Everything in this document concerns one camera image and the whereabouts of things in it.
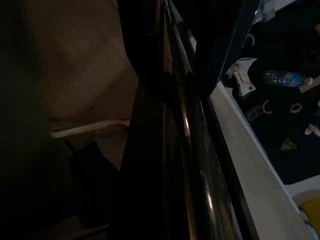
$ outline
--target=bottle cap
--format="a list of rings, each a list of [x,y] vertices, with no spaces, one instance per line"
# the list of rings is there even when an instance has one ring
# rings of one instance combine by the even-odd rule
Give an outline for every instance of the bottle cap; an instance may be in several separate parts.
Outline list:
[[[311,85],[314,82],[314,79],[312,77],[309,77],[309,83],[308,85]]]

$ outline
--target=small plastic part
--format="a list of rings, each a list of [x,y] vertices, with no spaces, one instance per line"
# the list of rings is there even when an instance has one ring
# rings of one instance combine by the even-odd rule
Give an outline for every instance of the small plastic part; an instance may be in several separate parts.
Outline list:
[[[302,105],[298,102],[295,102],[290,105],[289,109],[292,114],[297,114],[302,110]]]
[[[267,111],[266,109],[265,109],[265,106],[266,106],[266,104],[269,102],[269,100],[267,100],[267,101],[265,101],[264,103],[263,103],[263,105],[262,105],[262,110],[263,110],[263,112],[265,113],[265,114],[273,114],[274,113],[274,111]]]
[[[308,85],[311,85],[314,82],[314,79],[312,77],[309,77],[309,83]]]
[[[244,97],[247,94],[256,90],[255,86],[250,82],[248,70],[257,58],[240,58],[234,64],[233,75],[239,89],[239,97]]]
[[[259,117],[263,113],[264,113],[264,111],[262,109],[262,106],[258,105],[258,106],[254,106],[254,107],[250,108],[245,113],[245,117],[249,122],[252,122],[253,120],[255,120],[257,117]]]
[[[298,146],[290,138],[287,138],[286,140],[283,141],[282,146],[281,146],[282,152],[288,152],[288,151],[294,150],[294,149],[298,149]]]
[[[255,43],[256,43],[256,38],[255,38],[255,36],[253,36],[252,34],[248,34],[248,36],[247,36],[247,38],[251,38],[252,39],[252,43],[251,43],[251,45],[255,45]]]
[[[304,134],[305,135],[310,135],[314,133],[318,137],[320,137],[320,130],[317,126],[313,126],[312,124],[309,124],[308,128],[305,129]]]

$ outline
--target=floor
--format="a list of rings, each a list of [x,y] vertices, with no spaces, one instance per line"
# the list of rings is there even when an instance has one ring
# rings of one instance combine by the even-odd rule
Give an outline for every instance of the floor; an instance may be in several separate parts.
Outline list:
[[[50,129],[129,118],[138,80],[108,0],[13,0],[0,19],[0,230],[18,239],[75,211]]]

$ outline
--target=yellow object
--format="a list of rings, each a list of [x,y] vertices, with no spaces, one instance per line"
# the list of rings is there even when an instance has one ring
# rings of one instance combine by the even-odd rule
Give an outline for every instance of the yellow object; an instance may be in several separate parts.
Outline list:
[[[300,205],[300,208],[307,215],[316,234],[320,236],[320,198],[304,202]]]

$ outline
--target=plastic water bottle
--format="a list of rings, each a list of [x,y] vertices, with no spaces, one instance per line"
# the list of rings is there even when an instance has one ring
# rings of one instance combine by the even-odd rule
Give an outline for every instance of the plastic water bottle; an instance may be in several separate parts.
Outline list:
[[[297,88],[301,85],[311,85],[314,80],[299,72],[268,70],[264,73],[263,81],[271,86]]]

